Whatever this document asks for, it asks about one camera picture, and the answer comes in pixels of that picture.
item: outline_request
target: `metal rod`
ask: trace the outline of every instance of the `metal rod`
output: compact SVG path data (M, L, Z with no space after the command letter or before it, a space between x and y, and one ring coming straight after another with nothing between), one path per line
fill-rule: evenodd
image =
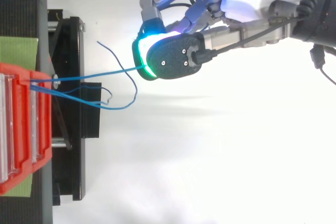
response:
M48 31L56 31L57 25L58 25L57 21L49 21L48 22Z
M53 137L53 144L52 147L53 148L66 148L66 142L64 140L64 138L62 137Z

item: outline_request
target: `white background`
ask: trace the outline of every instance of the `white background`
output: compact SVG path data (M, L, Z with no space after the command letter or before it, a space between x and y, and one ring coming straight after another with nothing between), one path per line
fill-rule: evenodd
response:
M139 0L49 0L58 7L87 24L86 74L119 69L96 40L134 66ZM136 104L101 112L101 138L86 143L86 196L63 197L54 223L335 223L336 87L314 69L311 47L239 49L174 81L132 73ZM327 62L336 79L336 59ZM132 100L124 74L96 81L111 105Z

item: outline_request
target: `screw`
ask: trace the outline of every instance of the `screw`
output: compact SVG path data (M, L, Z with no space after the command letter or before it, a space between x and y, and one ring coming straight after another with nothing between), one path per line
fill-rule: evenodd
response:
M323 30L323 31L328 30L328 28L329 28L329 27L328 27L327 25L323 25L323 26L322 26L322 30Z
M79 30L82 32L82 33L85 33L86 32L86 24L85 23L81 23L79 25Z
M55 75L53 76L53 79L58 79L58 75L55 74ZM59 85L61 85L61 81L54 81L52 86L54 87L54 89L58 89L58 86L59 86Z

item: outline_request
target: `robotic hand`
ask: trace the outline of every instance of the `robotic hand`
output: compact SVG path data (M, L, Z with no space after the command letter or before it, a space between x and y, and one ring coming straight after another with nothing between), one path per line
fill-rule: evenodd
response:
M197 73L202 64L235 48L262 47L292 37L314 42L316 68L324 49L336 46L335 0L140 0L143 25L133 56L146 80L176 79ZM187 6L185 17L163 25L160 11ZM223 26L206 29L223 22Z

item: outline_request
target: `black metal frame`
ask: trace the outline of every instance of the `black metal frame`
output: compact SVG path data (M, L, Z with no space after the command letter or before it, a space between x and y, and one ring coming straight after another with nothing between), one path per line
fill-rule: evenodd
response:
M83 72L81 26L80 18L70 17L60 19L56 30L49 32L49 53L60 78L80 76ZM69 91L81 85L101 87L100 83L68 81L62 82L57 91ZM99 89L76 90L71 95L88 101L101 100ZM59 205L60 195L72 195L73 200L85 196L85 138L99 137L100 110L56 97L53 107L52 136L64 139L67 147L52 151L53 199L54 205Z
M60 77L79 76L83 63L81 20L72 17L59 22L59 26L62 22L62 33L57 43L49 48L53 52L52 62L56 64ZM48 56L47 0L0 0L0 36L38 38L36 69L51 76L55 73ZM65 55L69 56L69 64L60 63ZM62 83L60 90L76 88L81 84L79 81ZM101 86L100 83L85 85ZM101 99L100 90L78 90L73 95L85 100ZM62 99L54 99L53 107L56 111L54 127L65 126L63 131L53 131L53 135L65 137L68 148L55 149L52 165L50 161L33 174L30 198L0 197L0 224L52 224L53 201L58 205L59 196L63 194L73 195L74 200L81 200L85 195L84 138L99 136L100 110Z

